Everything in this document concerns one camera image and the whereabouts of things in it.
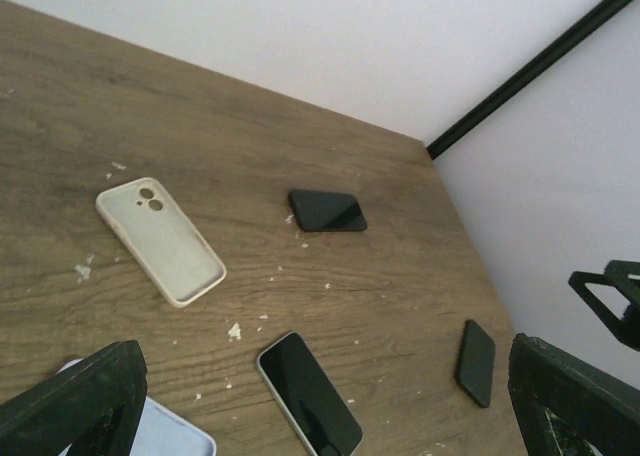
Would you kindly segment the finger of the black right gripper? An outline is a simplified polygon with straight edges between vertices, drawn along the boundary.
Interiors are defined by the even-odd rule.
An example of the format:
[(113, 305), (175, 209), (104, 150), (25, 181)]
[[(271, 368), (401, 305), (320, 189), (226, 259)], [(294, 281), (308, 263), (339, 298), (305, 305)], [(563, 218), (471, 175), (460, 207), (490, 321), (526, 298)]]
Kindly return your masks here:
[(622, 345), (639, 351), (639, 262), (611, 260), (600, 273), (574, 271), (569, 286)]

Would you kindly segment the lavender phone case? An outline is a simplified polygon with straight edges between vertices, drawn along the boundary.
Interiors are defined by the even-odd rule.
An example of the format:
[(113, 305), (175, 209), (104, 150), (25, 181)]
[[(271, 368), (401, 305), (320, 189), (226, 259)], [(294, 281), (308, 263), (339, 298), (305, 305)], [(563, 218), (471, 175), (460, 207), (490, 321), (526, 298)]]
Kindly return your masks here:
[(214, 439), (146, 397), (131, 456), (214, 456)]

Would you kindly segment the white-edged black smartphone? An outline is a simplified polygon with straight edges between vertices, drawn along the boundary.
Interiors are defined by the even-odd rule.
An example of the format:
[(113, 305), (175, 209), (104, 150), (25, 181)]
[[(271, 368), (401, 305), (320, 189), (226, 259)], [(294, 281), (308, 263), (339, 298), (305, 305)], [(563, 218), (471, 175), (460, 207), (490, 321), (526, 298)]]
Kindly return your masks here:
[(353, 455), (362, 428), (304, 339), (288, 332), (256, 359), (258, 372), (311, 455)]

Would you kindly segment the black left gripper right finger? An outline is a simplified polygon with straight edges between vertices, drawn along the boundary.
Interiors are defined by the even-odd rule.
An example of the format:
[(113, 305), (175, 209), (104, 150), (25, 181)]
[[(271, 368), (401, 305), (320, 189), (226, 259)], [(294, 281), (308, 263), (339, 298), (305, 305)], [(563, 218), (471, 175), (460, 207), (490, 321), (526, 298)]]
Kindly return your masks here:
[(523, 333), (508, 390), (530, 455), (637, 455), (639, 390)]

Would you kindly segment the beige phone case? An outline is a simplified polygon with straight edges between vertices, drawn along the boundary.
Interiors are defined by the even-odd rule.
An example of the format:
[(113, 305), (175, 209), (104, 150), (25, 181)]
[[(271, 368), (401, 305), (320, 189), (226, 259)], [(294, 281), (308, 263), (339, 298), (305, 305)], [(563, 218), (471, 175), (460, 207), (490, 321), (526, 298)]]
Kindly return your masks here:
[(95, 206), (170, 305), (184, 308), (225, 279), (222, 260), (158, 180), (107, 189)]

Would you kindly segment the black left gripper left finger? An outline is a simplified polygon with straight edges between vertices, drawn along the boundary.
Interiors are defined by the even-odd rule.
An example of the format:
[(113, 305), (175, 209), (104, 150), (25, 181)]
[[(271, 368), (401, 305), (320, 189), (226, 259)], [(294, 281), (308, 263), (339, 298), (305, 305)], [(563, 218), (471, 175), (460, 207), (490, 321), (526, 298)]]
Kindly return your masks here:
[(1, 453), (128, 455), (146, 374), (137, 341), (104, 347), (1, 405)]

